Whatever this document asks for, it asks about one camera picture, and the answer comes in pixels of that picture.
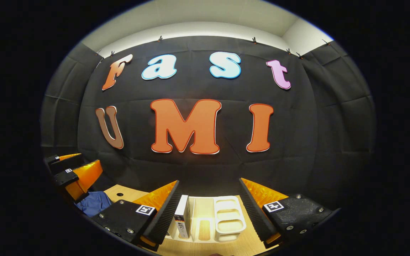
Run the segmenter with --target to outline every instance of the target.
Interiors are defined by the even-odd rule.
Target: black fabric backdrop
[[[89,161],[99,159],[104,169],[93,186],[99,191],[116,183],[152,191],[180,180],[184,193],[191,196],[225,196],[238,194],[237,179],[244,177],[282,193],[301,192],[330,208],[340,207],[356,185],[357,176],[365,175],[374,144],[375,114],[358,68],[336,42],[330,44],[312,50],[303,59],[229,37],[189,36],[135,46],[102,60],[89,77],[84,94],[82,90],[68,91],[73,94],[70,97],[83,96],[78,121],[76,115],[64,113],[43,138],[66,136],[62,134],[73,131],[78,123],[78,152]],[[241,74],[235,79],[213,77],[209,72],[213,52],[238,54]],[[84,56],[87,54],[93,55],[94,61],[100,59],[91,52]],[[133,59],[116,84],[102,91],[109,66],[129,54]],[[177,73],[169,79],[143,80],[141,73],[148,61],[163,54],[176,56]],[[275,84],[268,60],[278,60],[287,68],[285,79],[291,89]],[[56,75],[67,72],[64,69]],[[155,114],[150,103],[161,98],[173,99],[184,118],[199,99],[220,101],[216,121],[220,152],[193,154],[189,151],[192,140],[183,153],[177,149],[169,154],[153,152]],[[47,100],[44,109],[49,109]],[[253,122],[248,108],[254,103],[274,108],[268,133],[270,149],[261,153],[246,151]],[[94,112],[110,105],[118,110],[123,149],[107,143]],[[73,144],[75,135],[68,136]]]

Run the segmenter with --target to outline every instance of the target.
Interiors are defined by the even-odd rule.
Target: wooden surface
[[[148,193],[120,185],[115,185],[104,192],[107,194],[107,196],[109,196],[112,202],[116,202],[119,199],[132,202]],[[123,196],[117,196],[117,193],[122,193]],[[265,249],[263,243],[259,240],[259,237],[257,236],[257,233],[252,226],[252,222],[249,219],[248,213],[246,212],[246,209],[241,202],[240,196],[236,197],[238,198],[241,206],[241,211],[243,212],[246,222],[246,229],[241,232],[241,235],[237,240],[222,243],[192,243],[172,239],[164,239],[164,242],[159,245],[158,251],[152,252],[163,256],[209,256],[215,253],[219,253],[223,256],[253,256],[264,251],[268,251],[267,249]]]

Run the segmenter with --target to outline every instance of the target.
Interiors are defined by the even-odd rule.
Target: blue fabric
[[[88,217],[93,217],[105,210],[112,204],[109,197],[103,191],[89,192],[89,196],[75,204]]]

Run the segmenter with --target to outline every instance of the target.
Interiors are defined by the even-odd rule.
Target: white organizer
[[[179,231],[172,221],[166,239],[193,243],[221,243],[236,240],[246,229],[246,222],[236,196],[189,197],[192,209],[191,235],[188,239],[179,238]],[[200,222],[208,220],[210,235],[208,240],[200,240]]]

